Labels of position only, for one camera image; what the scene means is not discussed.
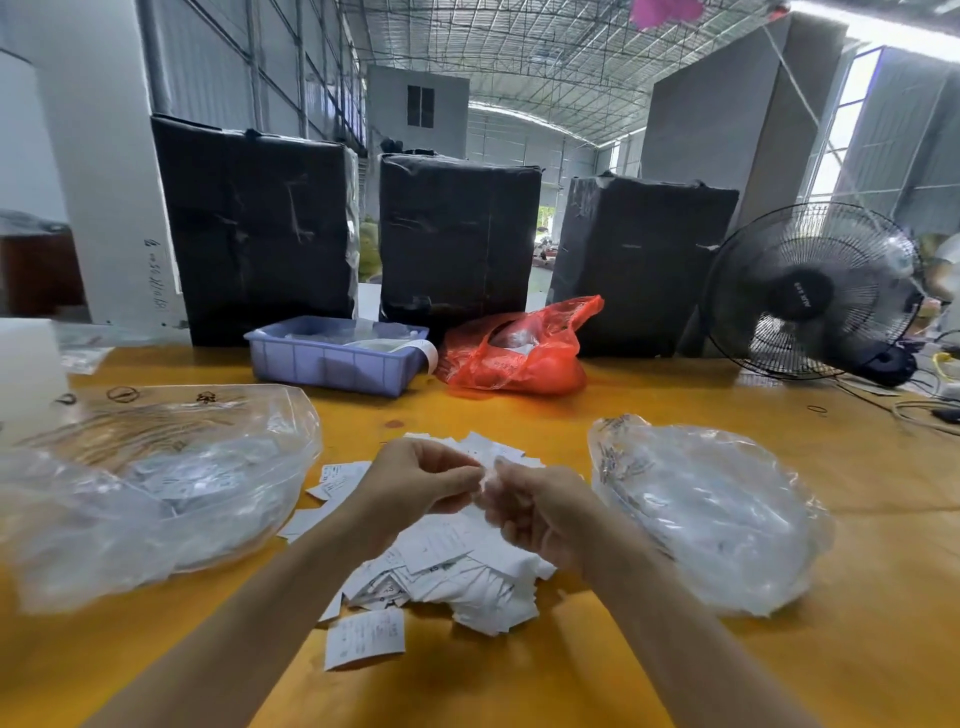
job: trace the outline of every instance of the yellow table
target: yellow table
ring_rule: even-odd
[[[773,619],[731,620],[731,629],[830,728],[958,724],[960,443],[901,425],[834,387],[737,384],[727,362],[617,360],[587,369],[586,391],[555,400],[453,397],[427,376],[393,401],[309,390],[324,424],[322,461],[369,459],[407,431],[460,438],[475,429],[587,474],[590,424],[624,412],[752,437],[799,470],[836,516],[837,537],[800,602]],[[74,383],[250,381],[245,352],[168,348],[119,350]],[[301,498],[301,506],[313,503]],[[274,541],[239,563],[61,617],[18,615],[12,582],[2,577],[0,725],[76,725],[284,548]],[[314,630],[253,725],[670,725],[584,584],[558,574],[540,585],[538,604],[538,619],[496,639],[454,625],[445,607],[414,605],[405,655],[334,673],[323,671],[325,631]]]

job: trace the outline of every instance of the warehouse ceiling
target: warehouse ceiling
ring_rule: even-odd
[[[630,0],[343,0],[362,60],[470,79],[470,98],[601,144],[642,127],[654,83],[766,21],[765,0],[707,0],[695,23],[638,31]]]

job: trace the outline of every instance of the plastic crate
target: plastic crate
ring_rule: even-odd
[[[382,338],[400,338],[413,331],[426,338],[428,329],[369,322]],[[414,347],[399,352],[372,352],[349,344],[288,339],[287,334],[328,336],[351,334],[357,322],[323,316],[298,316],[246,334],[253,374],[258,379],[344,389],[368,395],[399,397],[426,364]]]

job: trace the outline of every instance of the black wrapped box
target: black wrapped box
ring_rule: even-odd
[[[673,355],[738,196],[613,174],[571,181],[547,303],[603,296],[577,332],[583,355]]]
[[[430,328],[523,311],[539,167],[438,156],[380,158],[380,317]]]
[[[153,119],[194,346],[302,314],[352,318],[356,155],[341,144]]]

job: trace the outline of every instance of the pink object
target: pink object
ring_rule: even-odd
[[[667,20],[691,23],[703,14],[704,4],[700,0],[634,0],[630,19],[641,31],[645,31]]]

